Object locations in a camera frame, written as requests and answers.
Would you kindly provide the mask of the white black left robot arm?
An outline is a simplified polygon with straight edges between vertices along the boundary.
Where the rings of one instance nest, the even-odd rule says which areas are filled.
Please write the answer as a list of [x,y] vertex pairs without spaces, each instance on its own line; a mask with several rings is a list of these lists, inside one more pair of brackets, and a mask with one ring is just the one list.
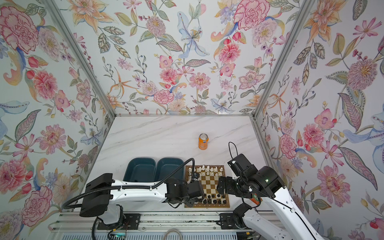
[[200,181],[179,180],[172,177],[153,182],[137,183],[116,181],[111,173],[103,174],[86,185],[85,192],[66,201],[65,210],[80,208],[83,218],[98,217],[106,225],[123,220],[124,209],[131,202],[154,202],[185,205],[191,208],[204,198]]

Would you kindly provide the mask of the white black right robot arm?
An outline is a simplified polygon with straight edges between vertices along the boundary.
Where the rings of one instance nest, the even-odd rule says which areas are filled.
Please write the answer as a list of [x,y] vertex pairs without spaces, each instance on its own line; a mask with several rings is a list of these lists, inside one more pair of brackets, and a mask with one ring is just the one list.
[[267,240],[321,240],[323,237],[306,219],[291,197],[284,181],[268,166],[257,169],[240,154],[228,162],[236,177],[220,177],[217,190],[220,194],[251,199],[256,196],[278,217],[282,228],[259,214],[255,207],[242,202],[229,220],[222,223],[237,229],[251,229]]

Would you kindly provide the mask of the wooden chess board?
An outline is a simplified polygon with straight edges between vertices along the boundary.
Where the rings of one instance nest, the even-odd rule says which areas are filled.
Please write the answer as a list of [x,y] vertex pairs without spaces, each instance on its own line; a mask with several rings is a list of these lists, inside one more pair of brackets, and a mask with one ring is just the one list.
[[198,180],[203,186],[204,194],[195,200],[193,208],[230,208],[228,195],[217,191],[219,178],[226,176],[224,166],[197,165],[195,172],[199,174]]

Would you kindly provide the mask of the green snack packet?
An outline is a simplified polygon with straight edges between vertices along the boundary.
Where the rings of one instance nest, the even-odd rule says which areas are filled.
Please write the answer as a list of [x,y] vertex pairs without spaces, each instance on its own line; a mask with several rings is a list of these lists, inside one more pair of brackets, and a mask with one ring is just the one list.
[[259,198],[256,194],[252,194],[251,201],[254,202],[257,206],[259,206],[262,202],[262,199]]

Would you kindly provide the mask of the left teal plastic tray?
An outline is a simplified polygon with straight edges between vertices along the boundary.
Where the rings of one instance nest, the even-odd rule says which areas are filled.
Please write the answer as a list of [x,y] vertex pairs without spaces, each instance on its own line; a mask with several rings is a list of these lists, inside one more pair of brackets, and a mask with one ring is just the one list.
[[126,169],[123,181],[149,183],[154,180],[156,162],[152,158],[135,158]]

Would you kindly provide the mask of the orange soda can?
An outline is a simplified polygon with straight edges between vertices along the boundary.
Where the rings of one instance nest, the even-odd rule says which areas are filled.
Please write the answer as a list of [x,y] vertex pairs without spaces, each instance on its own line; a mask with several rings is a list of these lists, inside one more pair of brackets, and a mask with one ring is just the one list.
[[200,134],[199,136],[199,149],[206,150],[208,148],[209,137],[207,134]]

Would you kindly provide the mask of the aluminium mounting rail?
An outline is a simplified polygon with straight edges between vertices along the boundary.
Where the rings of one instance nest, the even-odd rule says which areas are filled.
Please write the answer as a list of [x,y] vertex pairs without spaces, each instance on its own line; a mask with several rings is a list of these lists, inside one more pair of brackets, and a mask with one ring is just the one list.
[[[220,217],[230,211],[204,212],[127,212],[128,222],[120,232],[166,232],[176,229],[180,232],[223,232],[227,230]],[[58,219],[49,225],[52,233],[89,233],[93,229],[95,218],[82,218],[78,213],[59,214]]]

